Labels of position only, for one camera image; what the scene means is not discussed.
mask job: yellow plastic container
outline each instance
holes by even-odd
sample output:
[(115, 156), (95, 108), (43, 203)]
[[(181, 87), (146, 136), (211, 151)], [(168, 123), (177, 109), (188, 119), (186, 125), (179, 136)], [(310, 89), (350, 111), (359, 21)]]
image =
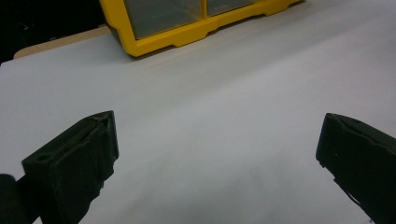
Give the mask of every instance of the yellow plastic container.
[(203, 39), (220, 26), (272, 15), (301, 0), (100, 0), (106, 21), (135, 57)]

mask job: table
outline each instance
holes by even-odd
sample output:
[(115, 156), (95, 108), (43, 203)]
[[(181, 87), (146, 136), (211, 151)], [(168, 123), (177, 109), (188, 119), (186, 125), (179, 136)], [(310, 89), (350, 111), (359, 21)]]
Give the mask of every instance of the table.
[(96, 28), (96, 29), (93, 29), (90, 31), (82, 32), (82, 33), (79, 33), (76, 35), (70, 35), (70, 36), (59, 38), (59, 39), (54, 39), (54, 40), (51, 40), (49, 42), (45, 42), (42, 44), (33, 45), (33, 46), (30, 46), (30, 47), (27, 47), (24, 49), (20, 49), (20, 50), (18, 50), (18, 52), (16, 52), (14, 54), (14, 59), (19, 59), (21, 57), (36, 54), (38, 52), (49, 50), (49, 49), (56, 49), (61, 46), (73, 44), (78, 41), (82, 41), (82, 40), (86, 40), (86, 39), (90, 39), (90, 38), (94, 38), (97, 36), (106, 35), (106, 34), (110, 34), (110, 33), (111, 33), (110, 29), (105, 25), (105, 26), (102, 26), (102, 27), (99, 27), (99, 28)]
[(369, 223), (315, 152), (327, 112), (396, 136), (395, 9), (309, 0), (140, 59), (103, 35), (3, 63), (0, 171), (112, 109), (120, 158), (81, 223)]

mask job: storage bin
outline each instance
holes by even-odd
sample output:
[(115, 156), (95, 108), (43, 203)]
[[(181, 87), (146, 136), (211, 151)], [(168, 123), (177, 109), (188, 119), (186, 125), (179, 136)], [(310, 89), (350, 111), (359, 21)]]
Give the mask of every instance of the storage bin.
[(301, 0), (99, 0), (106, 21), (135, 57), (181, 47), (211, 31), (256, 15), (272, 15)]

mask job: clear plastic compartment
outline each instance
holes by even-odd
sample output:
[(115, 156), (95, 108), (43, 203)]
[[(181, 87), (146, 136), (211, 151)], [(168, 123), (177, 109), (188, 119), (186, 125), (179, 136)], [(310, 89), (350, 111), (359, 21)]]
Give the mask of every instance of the clear plastic compartment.
[(124, 0), (134, 30), (142, 39), (202, 18), (201, 0)]
[(255, 0), (207, 0), (207, 15), (216, 16), (223, 12), (254, 3)]

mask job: yellow organizer box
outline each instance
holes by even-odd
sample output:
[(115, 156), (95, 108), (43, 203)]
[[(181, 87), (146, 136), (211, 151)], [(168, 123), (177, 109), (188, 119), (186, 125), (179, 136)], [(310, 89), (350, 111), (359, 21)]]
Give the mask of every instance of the yellow organizer box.
[(203, 39), (220, 26), (272, 15), (301, 0), (100, 0), (106, 21), (135, 57)]

